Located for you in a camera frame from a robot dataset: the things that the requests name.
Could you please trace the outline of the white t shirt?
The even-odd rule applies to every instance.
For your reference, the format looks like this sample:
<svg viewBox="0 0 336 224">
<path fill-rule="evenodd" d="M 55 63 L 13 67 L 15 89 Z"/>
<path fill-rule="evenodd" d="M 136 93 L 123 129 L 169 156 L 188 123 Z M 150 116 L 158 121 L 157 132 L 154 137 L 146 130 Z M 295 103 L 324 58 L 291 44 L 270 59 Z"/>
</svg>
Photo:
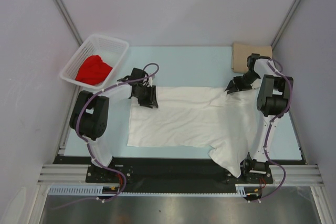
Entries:
<svg viewBox="0 0 336 224">
<path fill-rule="evenodd" d="M 239 177 L 257 132 L 256 90 L 227 94 L 223 88 L 157 87 L 156 91 L 157 109 L 132 100 L 128 145 L 210 146 L 210 158 Z"/>
</svg>

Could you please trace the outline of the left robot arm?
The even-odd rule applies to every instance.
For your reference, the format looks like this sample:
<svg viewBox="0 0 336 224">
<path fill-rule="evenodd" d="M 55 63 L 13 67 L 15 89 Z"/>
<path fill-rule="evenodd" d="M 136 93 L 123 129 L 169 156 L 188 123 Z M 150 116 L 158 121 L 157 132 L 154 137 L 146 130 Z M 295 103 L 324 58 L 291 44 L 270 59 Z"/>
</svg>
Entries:
<svg viewBox="0 0 336 224">
<path fill-rule="evenodd" d="M 97 93 L 81 91 L 72 111 L 69 125 L 82 139 L 91 156 L 91 161 L 98 166 L 98 176 L 105 182 L 115 178 L 116 169 L 110 165 L 113 157 L 107 143 L 102 140 L 108 126 L 109 105 L 121 100 L 136 98 L 138 105 L 146 108 L 158 108 L 156 85 L 153 79 L 159 71 L 156 63 L 148 64 L 143 69 L 133 68 L 130 75 Z"/>
</svg>

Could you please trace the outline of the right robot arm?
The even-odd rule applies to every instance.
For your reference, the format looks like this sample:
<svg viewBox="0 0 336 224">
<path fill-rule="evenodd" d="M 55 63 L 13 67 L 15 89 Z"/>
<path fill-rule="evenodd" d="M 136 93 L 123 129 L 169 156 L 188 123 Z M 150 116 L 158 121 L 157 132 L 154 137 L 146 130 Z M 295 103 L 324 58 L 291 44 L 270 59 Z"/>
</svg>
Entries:
<svg viewBox="0 0 336 224">
<path fill-rule="evenodd" d="M 241 175 L 249 183 L 271 176 L 269 157 L 277 124 L 289 111 L 292 99 L 293 78 L 282 74 L 275 60 L 251 54 L 247 58 L 248 71 L 234 77 L 225 92 L 233 95 L 257 90 L 256 109 L 260 113 L 256 136 L 246 158 L 241 163 Z"/>
</svg>

